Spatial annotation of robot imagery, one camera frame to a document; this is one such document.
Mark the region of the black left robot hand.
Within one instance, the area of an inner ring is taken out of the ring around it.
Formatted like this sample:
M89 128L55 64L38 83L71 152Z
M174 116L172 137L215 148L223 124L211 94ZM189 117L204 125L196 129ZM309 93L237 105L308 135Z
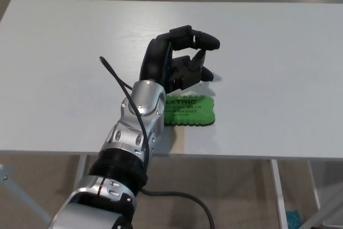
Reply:
M163 86L166 93L185 90L199 82L211 82L213 73L204 67L207 51L220 48L220 41L190 25L171 29L152 39L140 69L140 80Z

